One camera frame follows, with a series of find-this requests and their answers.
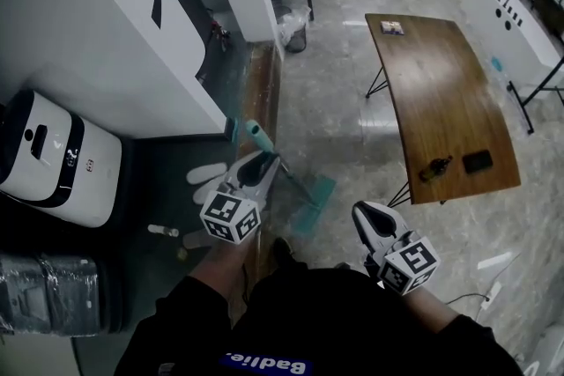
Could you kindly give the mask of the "white power strip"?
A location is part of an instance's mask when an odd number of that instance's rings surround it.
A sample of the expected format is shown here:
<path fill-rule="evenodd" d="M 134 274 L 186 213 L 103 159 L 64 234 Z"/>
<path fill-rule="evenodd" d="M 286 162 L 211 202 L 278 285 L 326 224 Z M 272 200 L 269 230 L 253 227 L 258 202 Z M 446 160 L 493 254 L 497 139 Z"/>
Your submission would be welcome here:
<path fill-rule="evenodd" d="M 486 298 L 481 303 L 480 308 L 482 310 L 487 310 L 491 304 L 495 301 L 499 293 L 501 292 L 502 284 L 499 281 L 493 283 L 490 291 L 487 293 Z"/>

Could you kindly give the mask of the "amber glass bottle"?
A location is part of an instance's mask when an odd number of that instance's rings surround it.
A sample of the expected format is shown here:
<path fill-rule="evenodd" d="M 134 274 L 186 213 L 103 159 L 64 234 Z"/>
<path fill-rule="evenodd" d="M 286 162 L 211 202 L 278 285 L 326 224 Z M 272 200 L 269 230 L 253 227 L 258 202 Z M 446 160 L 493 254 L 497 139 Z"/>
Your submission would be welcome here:
<path fill-rule="evenodd" d="M 419 179 L 422 182 L 427 183 L 442 176 L 446 172 L 452 159 L 453 157 L 451 155 L 447 156 L 446 158 L 433 159 L 424 169 L 419 172 Z"/>

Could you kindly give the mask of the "teal mop metal pole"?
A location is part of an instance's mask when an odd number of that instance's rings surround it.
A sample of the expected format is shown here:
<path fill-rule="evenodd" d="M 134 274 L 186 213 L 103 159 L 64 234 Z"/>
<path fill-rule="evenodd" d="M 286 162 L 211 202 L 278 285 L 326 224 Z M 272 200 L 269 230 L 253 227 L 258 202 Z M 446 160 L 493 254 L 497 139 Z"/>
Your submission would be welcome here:
<path fill-rule="evenodd" d="M 257 121 L 246 121 L 245 129 L 260 150 L 269 152 L 275 157 L 280 158 L 282 172 L 293 187 L 297 189 L 301 197 L 301 207 L 295 212 L 291 220 L 293 231 L 302 235 L 312 233 L 330 200 L 330 196 L 336 187 L 336 182 L 321 174 L 314 176 L 311 182 L 307 184 L 290 168 L 285 159 L 277 151 L 269 135 Z"/>

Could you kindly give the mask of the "white folding table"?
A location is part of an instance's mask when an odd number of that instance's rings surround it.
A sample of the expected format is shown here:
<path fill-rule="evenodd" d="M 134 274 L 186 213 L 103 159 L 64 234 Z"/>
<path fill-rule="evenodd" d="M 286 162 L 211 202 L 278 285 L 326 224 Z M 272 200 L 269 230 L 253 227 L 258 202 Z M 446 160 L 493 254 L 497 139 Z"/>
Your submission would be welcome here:
<path fill-rule="evenodd" d="M 564 104 L 564 55 L 520 0 L 462 0 L 462 8 L 491 57 L 502 61 L 506 89 L 533 134 L 527 112 L 533 100 L 555 92 Z"/>

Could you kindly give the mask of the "person's black shirt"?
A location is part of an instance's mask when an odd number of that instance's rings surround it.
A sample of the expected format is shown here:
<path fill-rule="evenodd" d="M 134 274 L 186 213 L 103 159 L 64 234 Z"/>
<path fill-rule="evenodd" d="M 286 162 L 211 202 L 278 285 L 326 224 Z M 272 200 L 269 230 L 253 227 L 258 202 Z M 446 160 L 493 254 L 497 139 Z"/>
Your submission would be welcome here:
<path fill-rule="evenodd" d="M 232 323 L 226 299 L 184 278 L 131 337 L 115 376 L 523 376 L 490 328 L 432 332 L 351 269 L 298 264 L 259 282 Z"/>

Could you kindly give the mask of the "clear plastic bottle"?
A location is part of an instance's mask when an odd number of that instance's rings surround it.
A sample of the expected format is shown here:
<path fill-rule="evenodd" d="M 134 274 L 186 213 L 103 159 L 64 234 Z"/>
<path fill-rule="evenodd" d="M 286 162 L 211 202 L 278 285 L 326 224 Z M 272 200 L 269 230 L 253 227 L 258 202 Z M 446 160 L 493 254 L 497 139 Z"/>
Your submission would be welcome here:
<path fill-rule="evenodd" d="M 173 238 L 178 238 L 179 237 L 179 231 L 175 228 L 169 228 L 166 227 L 164 225 L 154 225 L 154 224 L 149 224 L 147 226 L 147 230 L 150 233 L 154 233 L 154 234 L 160 234 L 160 235 L 164 235 L 164 236 L 168 236 L 168 237 L 173 237 Z"/>

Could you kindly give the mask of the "white black dock appliance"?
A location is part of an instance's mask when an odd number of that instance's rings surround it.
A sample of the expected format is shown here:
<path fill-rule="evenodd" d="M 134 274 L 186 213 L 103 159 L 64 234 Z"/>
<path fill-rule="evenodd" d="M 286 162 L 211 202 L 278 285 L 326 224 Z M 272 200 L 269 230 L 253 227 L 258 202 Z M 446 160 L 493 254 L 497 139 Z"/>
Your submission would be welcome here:
<path fill-rule="evenodd" d="M 0 121 L 0 192 L 86 228 L 115 209 L 122 141 L 33 90 L 18 92 Z"/>

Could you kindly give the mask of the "black phone on table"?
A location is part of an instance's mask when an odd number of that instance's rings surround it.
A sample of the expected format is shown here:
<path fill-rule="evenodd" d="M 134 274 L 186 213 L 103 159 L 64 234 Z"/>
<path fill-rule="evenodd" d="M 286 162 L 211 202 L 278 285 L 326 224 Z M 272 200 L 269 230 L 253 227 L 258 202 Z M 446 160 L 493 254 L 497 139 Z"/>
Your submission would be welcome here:
<path fill-rule="evenodd" d="M 489 150 L 476 151 L 462 157 L 464 170 L 467 174 L 485 171 L 493 166 L 493 159 Z"/>

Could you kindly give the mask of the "plastic wrapped black case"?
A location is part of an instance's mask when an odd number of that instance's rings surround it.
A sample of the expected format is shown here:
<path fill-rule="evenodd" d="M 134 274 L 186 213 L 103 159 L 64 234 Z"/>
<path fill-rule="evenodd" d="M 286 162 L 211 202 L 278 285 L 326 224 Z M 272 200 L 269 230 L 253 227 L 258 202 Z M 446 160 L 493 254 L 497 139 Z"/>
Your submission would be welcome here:
<path fill-rule="evenodd" d="M 0 331 L 89 336 L 101 326 L 93 259 L 0 253 Z"/>

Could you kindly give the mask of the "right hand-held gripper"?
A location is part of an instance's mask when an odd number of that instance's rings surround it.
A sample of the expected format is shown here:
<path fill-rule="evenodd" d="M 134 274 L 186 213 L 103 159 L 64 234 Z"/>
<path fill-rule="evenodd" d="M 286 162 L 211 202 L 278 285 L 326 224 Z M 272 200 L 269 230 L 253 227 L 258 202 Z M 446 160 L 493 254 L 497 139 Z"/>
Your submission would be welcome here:
<path fill-rule="evenodd" d="M 424 285 L 440 266 L 440 256 L 430 240 L 408 232 L 409 226 L 396 210 L 359 201 L 352 207 L 352 220 L 384 288 L 404 296 Z M 383 247 L 383 241 L 391 238 L 397 240 Z"/>

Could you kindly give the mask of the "wooden table black legs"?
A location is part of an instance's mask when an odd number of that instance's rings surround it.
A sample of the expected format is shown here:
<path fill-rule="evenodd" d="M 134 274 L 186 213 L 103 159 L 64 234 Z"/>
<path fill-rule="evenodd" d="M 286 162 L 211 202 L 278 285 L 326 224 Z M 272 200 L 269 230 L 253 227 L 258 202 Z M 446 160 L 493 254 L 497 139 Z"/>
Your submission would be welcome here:
<path fill-rule="evenodd" d="M 445 203 L 521 184 L 514 147 L 486 75 L 452 20 L 368 13 L 365 16 L 386 79 L 368 92 L 390 91 L 402 141 L 407 182 L 391 207 Z M 384 34 L 383 20 L 398 21 L 404 35 Z M 462 157 L 489 150 L 493 166 L 467 174 Z M 453 157 L 446 172 L 427 183 L 419 172 L 433 159 Z"/>

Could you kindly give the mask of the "person's left forearm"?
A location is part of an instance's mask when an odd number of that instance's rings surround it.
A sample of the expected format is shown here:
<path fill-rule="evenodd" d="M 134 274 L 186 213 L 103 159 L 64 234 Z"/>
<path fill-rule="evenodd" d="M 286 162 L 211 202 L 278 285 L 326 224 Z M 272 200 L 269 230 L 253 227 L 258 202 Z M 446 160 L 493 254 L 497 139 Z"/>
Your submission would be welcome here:
<path fill-rule="evenodd" d="M 255 239 L 256 232 L 252 232 L 240 244 L 215 240 L 202 261 L 190 271 L 189 276 L 229 300 Z"/>

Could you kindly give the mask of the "person's left shoe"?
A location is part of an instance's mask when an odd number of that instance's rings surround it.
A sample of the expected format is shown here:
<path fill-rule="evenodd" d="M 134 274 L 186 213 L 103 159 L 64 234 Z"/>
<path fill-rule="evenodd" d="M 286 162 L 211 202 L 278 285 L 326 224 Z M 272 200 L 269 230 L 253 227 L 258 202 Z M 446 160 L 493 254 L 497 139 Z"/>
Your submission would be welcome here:
<path fill-rule="evenodd" d="M 293 250 L 288 241 L 282 237 L 277 237 L 271 246 L 271 254 L 274 263 L 279 269 L 290 267 L 296 263 L 293 258 Z"/>

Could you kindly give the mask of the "white black curved machine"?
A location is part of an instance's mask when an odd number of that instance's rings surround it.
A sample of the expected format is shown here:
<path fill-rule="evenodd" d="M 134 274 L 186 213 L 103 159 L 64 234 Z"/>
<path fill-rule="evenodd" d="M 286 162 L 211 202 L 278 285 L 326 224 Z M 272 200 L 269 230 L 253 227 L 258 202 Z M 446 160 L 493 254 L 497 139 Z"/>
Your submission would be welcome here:
<path fill-rule="evenodd" d="M 212 24 L 201 0 L 125 0 L 125 4 L 172 70 L 182 79 L 199 75 Z"/>

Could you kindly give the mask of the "person's right forearm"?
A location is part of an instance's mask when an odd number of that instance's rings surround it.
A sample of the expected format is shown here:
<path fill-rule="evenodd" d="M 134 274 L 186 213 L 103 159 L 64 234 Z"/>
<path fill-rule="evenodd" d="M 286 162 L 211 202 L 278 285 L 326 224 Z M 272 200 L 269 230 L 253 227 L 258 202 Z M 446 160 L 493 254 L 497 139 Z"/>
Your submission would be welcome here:
<path fill-rule="evenodd" d="M 458 312 L 424 287 L 408 292 L 401 299 L 418 321 L 435 334 L 444 330 L 459 316 Z"/>

